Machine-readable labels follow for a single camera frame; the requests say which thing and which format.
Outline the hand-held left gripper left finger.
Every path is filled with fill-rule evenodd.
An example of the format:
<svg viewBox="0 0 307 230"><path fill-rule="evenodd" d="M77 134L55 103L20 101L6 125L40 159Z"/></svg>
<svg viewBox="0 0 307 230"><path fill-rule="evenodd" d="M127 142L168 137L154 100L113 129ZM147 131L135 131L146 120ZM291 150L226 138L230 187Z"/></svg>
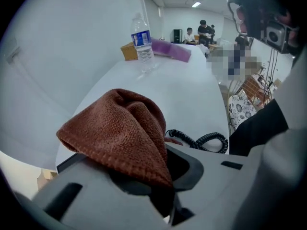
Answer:
<svg viewBox="0 0 307 230"><path fill-rule="evenodd" d="M60 226L74 230L165 230L174 191L74 156L33 201Z"/></svg>

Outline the brown cloth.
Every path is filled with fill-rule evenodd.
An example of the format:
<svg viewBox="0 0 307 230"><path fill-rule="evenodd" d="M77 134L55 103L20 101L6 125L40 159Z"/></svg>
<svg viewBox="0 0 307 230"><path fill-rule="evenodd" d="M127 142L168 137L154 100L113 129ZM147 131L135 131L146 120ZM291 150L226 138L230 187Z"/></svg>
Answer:
<svg viewBox="0 0 307 230"><path fill-rule="evenodd" d="M166 123L149 98L112 89L67 121L56 133L69 150L149 185L171 187Z"/></svg>

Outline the person's black clothing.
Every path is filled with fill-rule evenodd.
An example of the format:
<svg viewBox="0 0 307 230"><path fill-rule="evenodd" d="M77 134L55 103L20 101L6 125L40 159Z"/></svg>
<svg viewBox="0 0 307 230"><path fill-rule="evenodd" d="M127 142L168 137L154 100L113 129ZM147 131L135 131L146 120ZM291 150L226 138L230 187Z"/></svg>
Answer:
<svg viewBox="0 0 307 230"><path fill-rule="evenodd" d="M287 129L280 107L272 100L237 127L229 138L229 154L248 156L253 147L266 144L272 137Z"/></svg>

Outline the clear plastic water bottle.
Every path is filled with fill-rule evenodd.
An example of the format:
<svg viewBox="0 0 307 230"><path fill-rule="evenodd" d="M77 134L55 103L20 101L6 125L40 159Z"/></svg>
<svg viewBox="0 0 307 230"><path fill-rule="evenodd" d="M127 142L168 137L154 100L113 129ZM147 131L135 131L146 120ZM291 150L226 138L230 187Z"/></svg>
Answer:
<svg viewBox="0 0 307 230"><path fill-rule="evenodd" d="M142 72L149 72L156 67L152 39L149 26L140 13L136 13L130 26L130 34L138 60L142 66Z"/></svg>

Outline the purple cloth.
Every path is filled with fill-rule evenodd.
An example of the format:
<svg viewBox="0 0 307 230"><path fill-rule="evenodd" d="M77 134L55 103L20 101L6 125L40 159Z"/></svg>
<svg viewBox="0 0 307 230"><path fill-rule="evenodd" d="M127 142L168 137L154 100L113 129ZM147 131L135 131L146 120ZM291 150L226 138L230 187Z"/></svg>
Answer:
<svg viewBox="0 0 307 230"><path fill-rule="evenodd" d="M182 62L188 62L190 59L191 50L189 49L154 38L152 38L151 41L152 50L155 55L170 57Z"/></svg>

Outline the floral seat cushion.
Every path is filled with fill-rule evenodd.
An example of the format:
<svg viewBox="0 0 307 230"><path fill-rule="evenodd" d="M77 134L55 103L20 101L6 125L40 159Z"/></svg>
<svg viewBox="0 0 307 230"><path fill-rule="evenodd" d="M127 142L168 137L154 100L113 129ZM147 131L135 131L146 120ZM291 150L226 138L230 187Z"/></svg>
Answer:
<svg viewBox="0 0 307 230"><path fill-rule="evenodd" d="M246 96L232 95L228 99L228 112L231 126L234 130L240 124L254 116L257 111Z"/></svg>

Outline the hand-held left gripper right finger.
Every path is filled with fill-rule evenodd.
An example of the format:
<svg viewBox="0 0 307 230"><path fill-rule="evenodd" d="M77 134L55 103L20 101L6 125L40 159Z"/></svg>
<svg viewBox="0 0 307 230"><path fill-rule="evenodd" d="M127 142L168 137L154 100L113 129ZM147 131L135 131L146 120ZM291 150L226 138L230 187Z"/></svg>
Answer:
<svg viewBox="0 0 307 230"><path fill-rule="evenodd" d="M177 144L174 148L200 161L204 172L197 184L178 193L184 208L194 216L167 230L249 230L239 223L240 208L254 183L263 145L254 147L248 156L199 151Z"/></svg>

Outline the wicker basket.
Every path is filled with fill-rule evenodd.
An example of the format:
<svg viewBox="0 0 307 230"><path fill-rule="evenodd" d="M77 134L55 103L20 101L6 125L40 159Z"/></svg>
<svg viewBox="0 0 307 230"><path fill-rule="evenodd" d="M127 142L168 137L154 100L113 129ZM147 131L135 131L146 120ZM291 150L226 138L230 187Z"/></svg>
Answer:
<svg viewBox="0 0 307 230"><path fill-rule="evenodd" d="M137 51L134 47L134 43L130 42L121 48L121 52L124 56L125 61L132 61L132 60L138 60Z"/></svg>

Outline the black cabinet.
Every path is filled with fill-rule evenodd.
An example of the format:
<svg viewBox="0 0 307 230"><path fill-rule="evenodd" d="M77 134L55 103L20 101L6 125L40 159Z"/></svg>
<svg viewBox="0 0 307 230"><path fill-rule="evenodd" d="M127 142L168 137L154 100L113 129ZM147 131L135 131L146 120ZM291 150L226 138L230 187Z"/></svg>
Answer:
<svg viewBox="0 0 307 230"><path fill-rule="evenodd" d="M182 29L173 30L173 43L181 44L182 43Z"/></svg>

